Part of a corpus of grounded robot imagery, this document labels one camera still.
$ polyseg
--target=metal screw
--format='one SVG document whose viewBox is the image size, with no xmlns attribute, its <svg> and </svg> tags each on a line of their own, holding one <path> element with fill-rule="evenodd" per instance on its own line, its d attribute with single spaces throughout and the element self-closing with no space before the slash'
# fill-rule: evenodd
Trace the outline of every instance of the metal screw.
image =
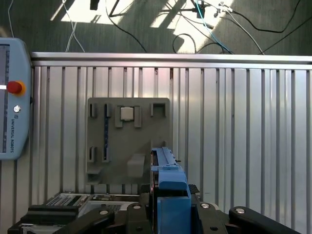
<svg viewBox="0 0 312 234">
<path fill-rule="evenodd" d="M 16 106 L 13 108 L 13 111 L 14 111 L 15 113 L 20 112 L 20 106 L 16 105 Z"/>
<path fill-rule="evenodd" d="M 244 214 L 245 213 L 245 211 L 242 208 L 237 208 L 237 209 L 235 209 L 235 211 L 237 213 L 239 213 L 239 214 Z"/>
<path fill-rule="evenodd" d="M 101 211 L 99 214 L 100 214 L 100 215 L 107 215 L 107 214 L 108 214 L 108 211 Z"/>
<path fill-rule="evenodd" d="M 210 205 L 207 204 L 207 203 L 202 203 L 200 206 L 201 206 L 202 208 L 205 208 L 205 209 L 207 209 L 207 208 L 210 207 Z"/>
</svg>

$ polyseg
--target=black cable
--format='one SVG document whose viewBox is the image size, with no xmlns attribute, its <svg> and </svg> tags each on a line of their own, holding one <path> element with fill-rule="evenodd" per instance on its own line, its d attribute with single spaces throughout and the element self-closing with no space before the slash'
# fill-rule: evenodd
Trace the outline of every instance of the black cable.
<svg viewBox="0 0 312 234">
<path fill-rule="evenodd" d="M 177 39 L 178 37 L 180 37 L 180 36 L 182 36 L 182 35 L 188 36 L 190 39 L 192 39 L 193 44 L 194 44 L 194 50 L 195 50 L 195 53 L 194 53 L 194 54 L 196 54 L 196 53 L 197 53 L 197 50 L 196 50 L 196 43 L 195 43 L 195 40 L 194 40 L 194 38 L 193 38 L 190 34 L 187 34 L 187 33 L 181 33 L 181 34 L 179 34 L 179 35 L 176 35 L 176 37 L 175 37 L 174 40 L 172 41 L 172 49 L 173 49 L 174 53 L 177 54 L 177 52 L 176 52 L 176 50 L 175 50 L 175 41 L 176 41 L 176 39 Z"/>
<path fill-rule="evenodd" d="M 210 43 L 204 45 L 203 47 L 201 47 L 201 48 L 197 51 L 197 54 L 198 54 L 201 50 L 203 50 L 204 48 L 206 48 L 206 47 L 208 47 L 208 46 L 211 46 L 211 45 L 218 45 L 218 46 L 220 46 L 220 45 L 219 45 L 218 43 L 216 43 L 216 42 L 210 42 Z M 223 47 L 221 47 L 221 48 L 222 48 L 221 53 L 223 53 L 223 54 L 228 53 L 228 51 L 226 51 Z"/>
<path fill-rule="evenodd" d="M 268 47 L 267 49 L 265 49 L 262 52 L 266 52 L 267 50 L 271 49 L 272 47 L 274 47 L 275 45 L 279 44 L 282 40 L 284 40 L 286 37 L 288 37 L 290 34 L 294 33 L 296 30 L 298 30 L 300 27 L 302 27 L 304 24 L 306 24 L 308 21 L 312 20 L 312 16 L 307 18 L 305 21 L 303 21 L 303 23 L 301 23 L 299 26 L 297 26 L 295 29 L 293 29 L 290 33 L 288 33 L 286 36 L 282 37 L 280 40 L 278 40 L 277 42 L 275 42 L 273 45 L 271 45 L 270 47 Z"/>
<path fill-rule="evenodd" d="M 297 2 L 297 5 L 296 5 L 296 7 L 294 8 L 294 11 L 293 11 L 293 13 L 292 13 L 291 18 L 290 18 L 289 21 L 287 22 L 287 24 L 286 24 L 286 26 L 284 27 L 284 29 L 283 29 L 283 30 L 280 30 L 280 31 L 258 28 L 257 26 L 255 26 L 255 25 L 250 21 L 250 19 L 248 19 L 248 18 L 247 18 L 246 16 L 244 16 L 242 13 L 239 13 L 239 12 L 237 12 L 237 11 L 233 11 L 232 13 L 243 17 L 245 20 L 247 20 L 247 21 L 251 24 L 251 26 L 252 26 L 254 29 L 256 29 L 256 30 L 258 30 L 258 31 L 261 31 L 261 32 L 269 32 L 269 33 L 283 33 L 283 32 L 288 28 L 288 26 L 289 26 L 289 24 L 291 23 L 291 21 L 293 20 L 295 14 L 296 14 L 298 5 L 299 5 L 300 2 L 301 2 L 301 0 L 299 0 L 299 1 Z"/>
<path fill-rule="evenodd" d="M 144 50 L 144 52 L 147 53 L 147 51 L 146 51 L 146 49 L 144 48 L 144 46 L 141 44 L 141 42 L 140 42 L 135 36 L 133 36 L 131 33 L 127 32 L 126 30 L 120 28 L 120 27 L 109 17 L 109 14 L 108 14 L 108 11 L 107 11 L 107 0 L 106 0 L 106 2 L 105 2 L 105 9 L 106 9 L 107 17 L 108 17 L 108 19 L 110 20 L 110 22 L 112 22 L 112 24 L 113 24 L 114 26 L 116 26 L 119 30 L 121 30 L 122 32 L 124 32 L 124 33 L 130 35 L 134 40 L 136 40 L 136 41 L 139 43 L 139 45 L 142 47 L 142 49 Z"/>
<path fill-rule="evenodd" d="M 167 2 L 166 3 L 166 6 L 170 9 L 170 10 L 173 10 L 173 7 Z M 191 20 L 190 18 L 188 18 L 188 17 L 186 17 L 186 16 L 184 16 L 183 14 L 182 14 L 182 12 L 180 11 L 180 14 L 181 14 L 181 16 L 191 25 L 191 26 L 193 26 L 197 31 L 199 31 L 203 36 L 205 36 L 207 39 L 209 39 L 209 40 L 212 40 L 209 36 L 207 36 L 206 34 L 204 34 L 202 31 L 200 31 L 195 25 L 193 25 L 192 23 L 191 23 L 191 21 L 193 21 L 193 20 Z"/>
</svg>

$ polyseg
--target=blue plastic part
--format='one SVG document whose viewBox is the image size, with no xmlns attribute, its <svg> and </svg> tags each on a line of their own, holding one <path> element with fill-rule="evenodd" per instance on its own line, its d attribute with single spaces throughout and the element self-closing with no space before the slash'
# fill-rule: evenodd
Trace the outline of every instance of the blue plastic part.
<svg viewBox="0 0 312 234">
<path fill-rule="evenodd" d="M 0 151 L 0 160 L 17 159 L 22 153 L 29 133 L 30 97 L 32 93 L 31 61 L 23 41 L 16 38 L 0 38 L 0 45 L 9 46 L 8 81 L 22 81 L 26 87 L 22 96 L 13 94 L 7 96 L 6 152 Z M 21 109 L 19 113 L 13 111 L 17 105 Z"/>
<path fill-rule="evenodd" d="M 151 171 L 158 172 L 158 189 L 185 191 L 185 196 L 157 198 L 157 232 L 159 234 L 191 233 L 191 193 L 187 178 L 176 158 L 167 148 L 153 148 L 158 166 Z"/>
</svg>

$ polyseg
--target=electronic device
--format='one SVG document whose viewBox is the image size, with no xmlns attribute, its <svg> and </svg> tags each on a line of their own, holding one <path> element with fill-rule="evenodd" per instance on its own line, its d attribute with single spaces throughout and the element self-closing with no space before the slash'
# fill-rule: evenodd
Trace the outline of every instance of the electronic device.
<svg viewBox="0 0 312 234">
<path fill-rule="evenodd" d="M 32 69 L 24 42 L 0 38 L 0 160 L 17 159 L 29 132 Z"/>
<path fill-rule="evenodd" d="M 29 207 L 8 234 L 298 234 L 246 207 L 225 214 L 200 202 L 167 147 L 153 148 L 151 158 L 140 195 L 58 194 Z"/>
</svg>

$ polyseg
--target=white cable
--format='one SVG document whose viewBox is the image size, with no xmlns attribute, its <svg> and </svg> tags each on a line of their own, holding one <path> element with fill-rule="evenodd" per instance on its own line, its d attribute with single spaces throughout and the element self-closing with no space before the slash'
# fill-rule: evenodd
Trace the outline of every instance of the white cable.
<svg viewBox="0 0 312 234">
<path fill-rule="evenodd" d="M 9 5 L 9 8 L 8 8 L 8 17 L 9 17 L 9 23 L 10 23 L 10 29 L 11 29 L 12 37 L 14 37 L 14 32 L 13 32 L 13 27 L 12 27 L 12 22 L 11 22 L 10 11 L 11 11 L 13 2 L 14 2 L 14 0 L 11 1 L 11 4 Z"/>
<path fill-rule="evenodd" d="M 259 44 L 256 42 L 256 40 L 252 37 L 252 35 L 239 23 L 237 22 L 237 20 L 233 17 L 233 15 L 228 11 L 226 10 L 229 15 L 232 17 L 232 19 L 238 24 L 238 26 L 245 32 L 247 33 L 247 35 L 251 38 L 251 40 L 253 40 L 253 42 L 255 43 L 255 45 L 258 47 L 258 49 L 260 50 L 261 54 L 265 55 L 263 53 L 263 50 L 261 49 L 261 47 L 259 46 Z"/>
<path fill-rule="evenodd" d="M 66 0 L 62 0 L 62 3 L 63 3 L 63 6 L 64 6 L 64 9 L 65 9 L 65 11 L 66 11 L 66 14 L 67 14 L 67 16 L 68 16 L 68 18 L 69 18 L 70 24 L 71 24 L 71 26 L 72 26 L 72 34 L 73 34 L 73 36 L 74 36 L 74 38 L 75 38 L 75 41 L 77 42 L 77 44 L 79 45 L 79 47 L 82 49 L 82 51 L 85 52 L 84 48 L 82 47 L 82 45 L 80 44 L 79 40 L 78 40 L 77 37 L 76 37 L 75 30 L 74 30 L 74 24 L 73 24 L 72 20 L 70 19 L 70 16 L 69 16 L 67 7 L 66 7 L 66 5 L 65 5 Z"/>
<path fill-rule="evenodd" d="M 76 30 L 76 27 L 77 27 L 77 22 L 76 22 L 75 25 L 74 25 L 74 31 Z M 72 43 L 73 37 L 74 37 L 74 33 L 72 32 L 71 35 L 70 35 L 70 37 L 69 37 L 69 39 L 68 39 L 67 47 L 66 47 L 65 52 L 68 52 L 68 51 L 69 51 L 70 44 Z"/>
</svg>

